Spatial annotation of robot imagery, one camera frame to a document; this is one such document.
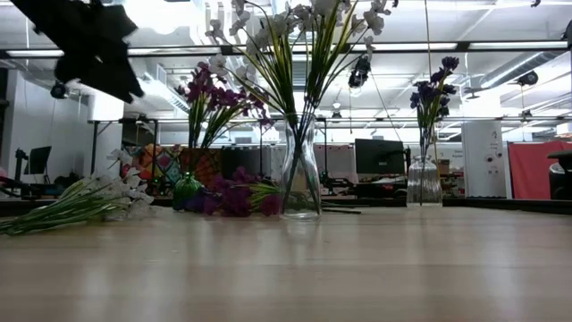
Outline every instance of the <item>computer monitor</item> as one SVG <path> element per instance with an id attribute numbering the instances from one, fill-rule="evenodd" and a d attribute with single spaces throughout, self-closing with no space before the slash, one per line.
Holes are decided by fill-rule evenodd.
<path id="1" fill-rule="evenodd" d="M 28 164 L 24 174 L 43 174 L 46 171 L 47 160 L 50 157 L 52 147 L 33 148 L 29 152 Z"/>
<path id="2" fill-rule="evenodd" d="M 358 174 L 405 174 L 403 142 L 356 139 Z"/>

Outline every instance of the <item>cable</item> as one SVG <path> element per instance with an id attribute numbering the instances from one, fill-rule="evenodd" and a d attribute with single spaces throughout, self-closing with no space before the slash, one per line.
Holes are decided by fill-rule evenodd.
<path id="1" fill-rule="evenodd" d="M 391 119 L 390 113 L 387 111 L 387 107 L 385 106 L 385 102 L 383 102 L 382 93 L 379 91 L 379 88 L 377 87 L 377 81 L 375 81 L 374 74 L 372 73 L 372 71 L 369 71 L 369 72 L 372 74 L 372 80 L 374 81 L 375 90 L 377 90 L 377 96 L 379 96 L 379 98 L 382 100 L 383 109 L 385 110 L 385 113 L 387 114 L 387 118 L 390 119 L 391 127 L 395 131 L 395 135 L 397 135 L 397 139 L 399 141 L 403 142 L 403 140 L 401 140 L 400 134 L 397 132 L 397 129 L 395 128 L 395 125 L 393 125 L 393 120 Z"/>

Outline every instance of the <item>white wall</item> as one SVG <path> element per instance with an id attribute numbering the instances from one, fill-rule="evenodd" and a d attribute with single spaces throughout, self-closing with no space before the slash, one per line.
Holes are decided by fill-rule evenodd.
<path id="1" fill-rule="evenodd" d="M 53 181 L 71 171 L 83 173 L 84 149 L 91 147 L 88 108 L 77 100 L 53 99 L 44 89 L 22 77 L 21 72 L 10 71 L 6 110 L 6 125 L 0 164 L 11 178 L 16 170 L 16 149 L 27 154 L 33 148 L 51 146 L 47 173 Z M 22 175 L 24 182 L 42 182 L 41 175 Z"/>

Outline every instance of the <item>glass vase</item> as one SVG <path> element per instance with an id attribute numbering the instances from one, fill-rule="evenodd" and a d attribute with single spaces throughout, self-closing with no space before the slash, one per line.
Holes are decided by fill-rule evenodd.
<path id="1" fill-rule="evenodd" d="M 202 187 L 203 184 L 195 179 L 194 174 L 184 174 L 175 184 L 175 189 L 172 193 L 172 208 L 174 210 L 183 210 Z"/>
<path id="2" fill-rule="evenodd" d="M 431 162 L 431 156 L 416 157 L 408 172 L 408 207 L 440 206 L 441 204 L 441 183 L 437 165 Z"/>
<path id="3" fill-rule="evenodd" d="M 281 217 L 316 220 L 322 215 L 320 180 L 314 156 L 315 118 L 286 115 L 286 156 L 282 164 Z"/>

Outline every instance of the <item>table surface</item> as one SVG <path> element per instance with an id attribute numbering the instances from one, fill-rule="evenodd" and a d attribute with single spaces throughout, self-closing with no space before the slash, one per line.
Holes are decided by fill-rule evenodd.
<path id="1" fill-rule="evenodd" d="M 174 214 L 0 238 L 0 320 L 570 321 L 572 216 Z"/>

